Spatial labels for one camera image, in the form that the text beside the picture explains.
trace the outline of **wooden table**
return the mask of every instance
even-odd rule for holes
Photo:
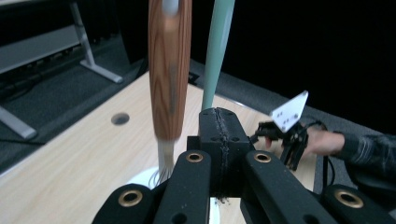
[[[187,136],[198,133],[202,97],[201,89],[189,85],[175,161],[186,150]],[[218,96],[213,106],[233,111],[247,135],[269,119]],[[119,113],[128,114],[130,120],[114,125],[111,119]],[[263,140],[255,147],[264,149]],[[279,155],[280,143],[269,150]],[[311,190],[315,162],[315,156],[304,159],[294,173]],[[0,223],[92,223],[113,190],[157,165],[149,75],[145,74],[0,176]],[[238,199],[221,204],[219,210],[221,223],[244,223]]]

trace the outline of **round hole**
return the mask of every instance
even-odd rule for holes
[[[174,224],[183,224],[186,222],[187,222],[187,217],[182,213],[177,213],[172,217],[172,223]]]
[[[269,157],[265,154],[262,154],[262,153],[256,154],[254,156],[254,159],[259,162],[270,162],[271,161],[271,157]]]
[[[123,207],[132,207],[142,201],[143,194],[139,190],[125,190],[119,197],[119,204]]]
[[[111,118],[111,122],[114,125],[122,125],[127,123],[128,121],[129,121],[129,115],[126,113],[119,113]]]
[[[303,220],[307,224],[319,224],[319,220],[316,217],[312,216],[312,215],[303,216]]]
[[[338,202],[340,202],[346,206],[349,206],[352,208],[362,208],[363,207],[363,201],[361,200],[361,198],[351,192],[339,189],[334,194],[335,194],[335,198],[338,200]]]
[[[199,162],[203,158],[204,157],[199,153],[191,153],[191,154],[187,155],[187,161],[190,161],[190,162]]]

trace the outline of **wooden handle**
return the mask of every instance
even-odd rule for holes
[[[162,0],[148,3],[148,70],[157,138],[181,135],[190,70],[191,0],[179,0],[175,16],[163,14]]]

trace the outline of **person's hand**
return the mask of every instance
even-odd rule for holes
[[[308,143],[303,157],[310,153],[315,153],[321,156],[335,155],[343,148],[345,143],[345,139],[342,134],[324,131],[315,126],[309,127],[307,133]],[[265,147],[269,148],[271,145],[271,139],[265,137]]]

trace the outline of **mint green handle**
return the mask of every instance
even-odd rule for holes
[[[205,63],[202,110],[212,107],[233,18],[234,0],[215,0]]]

